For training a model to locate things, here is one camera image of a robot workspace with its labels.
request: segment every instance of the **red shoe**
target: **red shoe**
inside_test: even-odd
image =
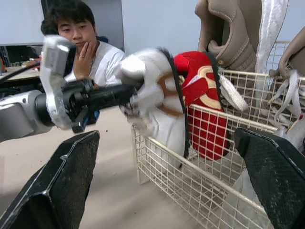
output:
[[[185,52],[174,58],[180,75],[185,106],[196,104],[223,111],[220,103],[220,83],[216,59],[205,52]],[[190,141],[199,155],[208,160],[218,160],[227,154],[227,120],[188,108]]]

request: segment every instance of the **white wire basket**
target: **white wire basket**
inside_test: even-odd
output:
[[[268,60],[267,70],[276,69],[280,56],[283,54],[288,42],[277,42],[271,52]],[[226,141],[229,146],[226,156],[219,160],[211,160],[207,156],[202,157],[192,147],[188,159],[183,158],[164,147],[154,139],[140,136],[136,129],[132,128],[133,157],[137,168],[138,182],[143,184],[152,181],[161,190],[163,190],[178,205],[187,211],[203,228],[207,229],[272,229],[273,226],[266,215],[264,208],[254,202],[252,199],[243,195],[240,190],[233,188],[234,183],[241,176],[245,169],[245,163],[238,154],[234,145],[234,132],[238,127],[244,127],[253,130],[262,130],[274,133],[277,130],[276,125],[282,124],[290,126],[296,119],[291,112],[286,112],[284,118],[288,123],[275,123],[271,114],[274,114],[273,106],[280,106],[281,103],[275,101],[270,106],[266,106],[268,99],[273,97],[276,88],[281,84],[280,79],[271,79],[267,74],[245,73],[237,71],[221,71],[230,81],[234,81],[238,91],[244,96],[244,99],[250,104],[250,108],[241,113],[224,103],[224,112],[214,111],[208,108],[191,105],[188,116],[191,120],[203,117],[223,118],[227,122],[224,128],[227,135]],[[247,87],[247,82],[258,80],[268,84],[268,90],[263,91],[266,98],[261,98],[259,103],[255,102],[256,91]],[[303,86],[304,78],[299,79],[299,86]],[[201,119],[207,125],[213,125],[206,120]],[[204,140],[206,143],[219,146],[216,142]],[[207,144],[199,147],[206,151],[211,150],[206,147]],[[170,165],[163,158],[172,157],[174,165]]]

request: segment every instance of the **wall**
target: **wall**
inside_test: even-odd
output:
[[[0,46],[41,44],[40,0],[0,0]]]
[[[197,50],[198,0],[122,0],[125,52],[162,46],[173,55]]]
[[[305,26],[305,0],[290,0],[278,41],[291,41]]]
[[[83,0],[94,14],[99,36],[109,39],[109,44],[124,48],[121,0]]]

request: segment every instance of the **floor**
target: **floor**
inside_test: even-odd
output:
[[[137,183],[131,126],[119,109],[103,111],[97,125],[86,130],[95,129],[101,139],[81,229],[201,228],[153,183]],[[30,176],[72,135],[53,128],[43,135],[0,144],[0,215]]]

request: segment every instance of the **white shoelace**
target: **white shoelace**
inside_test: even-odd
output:
[[[219,74],[219,76],[221,94],[226,99],[226,101],[239,111],[243,112],[244,110],[248,109],[249,105],[239,94],[235,86],[222,74]]]
[[[283,84],[279,87],[276,94],[268,101],[268,104],[271,104],[273,101],[280,101],[279,97],[283,94],[285,89],[288,87],[287,94],[284,100],[283,105],[281,108],[276,111],[274,115],[274,122],[275,124],[278,123],[278,118],[280,117],[281,113],[287,108],[293,115],[296,116],[297,119],[300,118],[300,115],[302,113],[301,110],[301,103],[300,103],[300,97],[299,94],[303,94],[303,90],[298,90],[298,79],[299,74],[297,70],[291,70],[290,71],[290,77],[289,79],[286,79]]]

